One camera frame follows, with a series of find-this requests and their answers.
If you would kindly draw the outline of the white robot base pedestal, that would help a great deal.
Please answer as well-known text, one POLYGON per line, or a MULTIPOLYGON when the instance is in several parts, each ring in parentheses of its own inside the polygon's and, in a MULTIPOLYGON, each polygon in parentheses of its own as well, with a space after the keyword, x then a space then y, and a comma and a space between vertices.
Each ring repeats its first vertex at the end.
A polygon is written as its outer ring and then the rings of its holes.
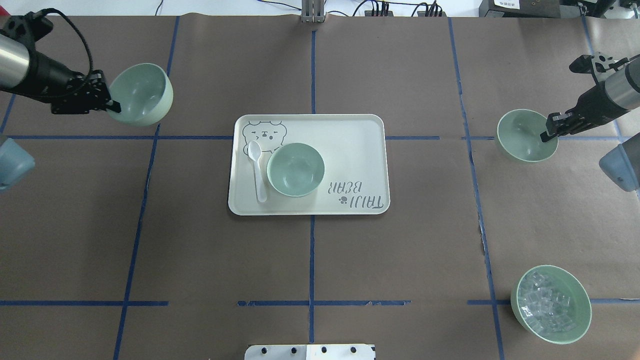
POLYGON ((254 344, 245 360, 375 360, 375 346, 364 343, 346 344, 254 344))

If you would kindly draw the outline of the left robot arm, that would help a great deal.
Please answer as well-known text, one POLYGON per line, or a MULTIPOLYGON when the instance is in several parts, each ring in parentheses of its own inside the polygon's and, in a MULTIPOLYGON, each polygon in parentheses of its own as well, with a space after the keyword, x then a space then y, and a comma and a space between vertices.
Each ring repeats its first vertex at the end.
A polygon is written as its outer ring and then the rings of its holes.
POLYGON ((100 69, 87 74, 48 57, 34 47, 1 35, 1 91, 50 105, 58 116, 79 116, 91 111, 121 113, 100 69))

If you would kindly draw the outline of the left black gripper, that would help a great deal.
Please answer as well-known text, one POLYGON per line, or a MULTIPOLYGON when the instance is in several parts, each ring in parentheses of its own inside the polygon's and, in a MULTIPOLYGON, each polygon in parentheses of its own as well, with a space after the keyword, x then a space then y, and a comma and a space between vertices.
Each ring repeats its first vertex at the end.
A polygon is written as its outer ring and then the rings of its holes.
POLYGON ((27 95, 50 104, 55 115, 85 115, 90 111, 121 113, 121 103, 112 99, 105 73, 94 69, 88 75, 72 71, 57 60, 35 51, 27 73, 27 95))

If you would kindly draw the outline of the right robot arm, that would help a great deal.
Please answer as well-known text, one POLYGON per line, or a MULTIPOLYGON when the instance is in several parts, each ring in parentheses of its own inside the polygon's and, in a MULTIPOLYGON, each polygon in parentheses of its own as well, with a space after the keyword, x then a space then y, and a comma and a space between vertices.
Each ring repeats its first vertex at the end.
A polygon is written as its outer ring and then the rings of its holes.
MULTIPOLYGON (((547 116, 543 143, 557 137, 576 135, 608 125, 640 106, 640 59, 614 59, 603 52, 583 54, 569 65, 572 73, 591 75, 594 86, 578 97, 576 105, 564 113, 547 116)), ((620 143, 598 162, 599 168, 622 191, 639 189, 639 135, 620 143)))

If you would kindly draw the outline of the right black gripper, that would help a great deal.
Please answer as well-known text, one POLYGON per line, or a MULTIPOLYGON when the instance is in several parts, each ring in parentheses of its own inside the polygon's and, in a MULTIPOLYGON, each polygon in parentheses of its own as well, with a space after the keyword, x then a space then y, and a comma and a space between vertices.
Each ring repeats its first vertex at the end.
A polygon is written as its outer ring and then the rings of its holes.
POLYGON ((549 114, 540 139, 547 143, 557 137, 582 133, 606 125, 627 112, 628 109, 611 99, 603 84, 598 84, 579 96, 573 108, 549 114))

